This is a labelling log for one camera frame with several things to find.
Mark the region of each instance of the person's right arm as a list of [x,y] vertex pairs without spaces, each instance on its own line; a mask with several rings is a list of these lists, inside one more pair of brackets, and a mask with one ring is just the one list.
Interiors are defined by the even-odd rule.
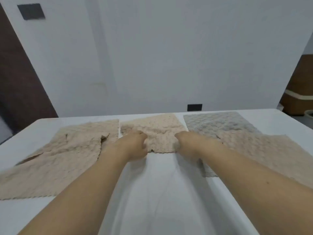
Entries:
[[313,189],[195,132],[175,135],[179,153],[201,158],[220,177],[261,235],[312,234]]

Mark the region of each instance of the black switch plate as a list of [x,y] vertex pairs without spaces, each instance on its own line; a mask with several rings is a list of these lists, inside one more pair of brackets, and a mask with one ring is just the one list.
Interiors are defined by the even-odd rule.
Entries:
[[45,19],[44,12],[39,3],[18,5],[18,9],[24,20]]
[[187,111],[202,111],[202,104],[187,105]]

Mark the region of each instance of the white wall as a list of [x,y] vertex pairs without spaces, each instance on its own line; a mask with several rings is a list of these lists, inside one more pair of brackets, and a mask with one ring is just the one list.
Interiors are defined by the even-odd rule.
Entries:
[[304,51],[304,55],[313,55],[313,34],[311,35],[311,38],[309,39],[309,42],[307,43]]
[[12,136],[12,132],[7,124],[0,117],[0,143]]
[[0,1],[61,117],[276,108],[313,31],[313,0]]

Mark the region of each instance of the white table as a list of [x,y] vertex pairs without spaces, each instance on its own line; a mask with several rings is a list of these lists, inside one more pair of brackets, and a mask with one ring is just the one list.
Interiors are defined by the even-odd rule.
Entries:
[[[262,133],[286,134],[313,155],[313,130],[279,110],[238,112]],[[175,114],[185,125],[183,115],[195,113],[204,112]],[[38,120],[0,146],[0,170],[48,143],[62,126],[150,115]],[[0,234],[18,233],[52,199],[0,201]],[[258,233],[219,178],[201,177],[194,165],[174,153],[149,153],[145,161],[128,163],[123,170],[99,234]]]

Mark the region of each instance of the folded cloth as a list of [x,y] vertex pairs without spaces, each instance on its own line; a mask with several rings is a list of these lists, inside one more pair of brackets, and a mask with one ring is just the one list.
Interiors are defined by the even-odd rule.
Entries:
[[[184,120],[189,131],[195,131],[213,138],[217,138],[217,132],[220,130],[246,130],[252,133],[260,133],[256,127],[235,111],[184,115]],[[204,169],[201,171],[203,176],[217,176],[207,164],[203,163],[203,167]]]
[[313,188],[313,157],[286,135],[220,131],[229,148],[268,168]]
[[146,139],[148,152],[172,153],[176,151],[177,138],[174,135],[186,130],[174,114],[162,114],[132,121],[121,122],[121,133],[141,130],[148,135]]
[[92,166],[101,141],[118,138],[118,120],[61,128],[52,140],[0,173],[0,200],[56,196]]

